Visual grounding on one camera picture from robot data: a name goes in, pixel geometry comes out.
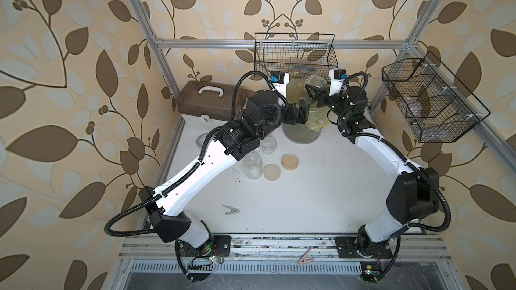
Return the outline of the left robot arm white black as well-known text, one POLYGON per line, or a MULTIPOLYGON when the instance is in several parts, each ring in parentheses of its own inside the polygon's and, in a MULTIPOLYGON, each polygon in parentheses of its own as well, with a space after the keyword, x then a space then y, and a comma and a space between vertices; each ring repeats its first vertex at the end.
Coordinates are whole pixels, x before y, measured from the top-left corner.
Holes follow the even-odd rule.
POLYGON ((240 113, 237 114, 236 107, 232 106, 231 120, 208 133, 199 156, 175 177, 156 188, 141 190, 140 204, 106 223, 104 232, 108 236, 157 234, 164 243, 182 241, 189 244, 195 255, 204 256, 210 252, 214 244, 212 233, 206 224, 185 214, 186 205, 213 178, 257 149, 260 142, 282 124, 305 123, 308 119, 308 102, 295 104, 286 99, 289 73, 272 71, 266 75, 261 71, 249 71, 239 79, 235 89, 253 75, 264 79, 268 88, 248 99, 240 113), (114 230, 114 224, 140 209, 145 209, 149 215, 149 229, 114 230))

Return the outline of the jar with beige lid front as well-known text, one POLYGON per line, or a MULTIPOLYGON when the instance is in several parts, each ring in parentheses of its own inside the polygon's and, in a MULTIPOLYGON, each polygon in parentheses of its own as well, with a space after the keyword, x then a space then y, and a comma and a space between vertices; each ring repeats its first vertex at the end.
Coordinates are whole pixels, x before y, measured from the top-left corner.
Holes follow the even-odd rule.
POLYGON ((252 151, 243 159, 244 173, 250 179, 258 179, 263 174, 263 162, 258 152, 252 151))

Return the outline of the jar with beige lid back-right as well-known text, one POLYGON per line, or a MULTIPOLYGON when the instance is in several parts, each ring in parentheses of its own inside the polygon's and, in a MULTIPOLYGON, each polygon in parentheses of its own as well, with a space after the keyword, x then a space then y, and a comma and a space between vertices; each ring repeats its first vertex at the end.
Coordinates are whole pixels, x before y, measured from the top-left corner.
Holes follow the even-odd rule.
POLYGON ((318 87, 318 92, 327 92, 329 91, 330 84, 324 77, 320 77, 318 75, 311 75, 305 80, 305 84, 313 85, 318 87))

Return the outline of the jar with beige lid back-left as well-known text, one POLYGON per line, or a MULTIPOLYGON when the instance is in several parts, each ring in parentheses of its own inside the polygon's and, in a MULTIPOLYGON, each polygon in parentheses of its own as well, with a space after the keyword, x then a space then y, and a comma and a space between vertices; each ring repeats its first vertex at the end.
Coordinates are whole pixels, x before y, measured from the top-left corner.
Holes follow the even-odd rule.
POLYGON ((272 136, 268 136, 264 140, 261 141, 261 149, 267 155, 273 154, 275 152, 276 148, 277 148, 277 141, 272 136))

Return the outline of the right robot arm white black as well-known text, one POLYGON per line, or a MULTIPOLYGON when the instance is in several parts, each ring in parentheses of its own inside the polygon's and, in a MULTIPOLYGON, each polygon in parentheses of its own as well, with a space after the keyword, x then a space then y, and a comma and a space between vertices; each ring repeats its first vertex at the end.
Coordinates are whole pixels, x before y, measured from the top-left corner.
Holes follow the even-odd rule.
POLYGON ((392 239, 411 228, 444 232, 451 224, 451 209, 439 188, 435 169, 419 166, 387 141, 366 115, 368 75, 359 72, 347 76, 341 69, 331 71, 326 80, 311 75, 305 81, 309 98, 318 107, 328 107, 337 116, 339 133, 366 152, 393 179, 385 210, 357 233, 355 249, 364 258, 375 256, 392 239), (351 86, 361 77, 360 86, 351 86))

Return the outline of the beige jar lid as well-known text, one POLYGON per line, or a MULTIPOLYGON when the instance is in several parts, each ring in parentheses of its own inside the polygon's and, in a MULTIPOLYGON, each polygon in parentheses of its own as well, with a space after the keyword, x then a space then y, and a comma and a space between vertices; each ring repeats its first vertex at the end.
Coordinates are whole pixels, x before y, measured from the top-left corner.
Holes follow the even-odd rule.
POLYGON ((281 168, 275 164, 268 164, 263 168, 263 176, 268 181, 277 181, 281 176, 281 168))
POLYGON ((299 166, 299 159, 295 154, 285 154, 282 157, 281 164, 283 168, 293 171, 299 166))

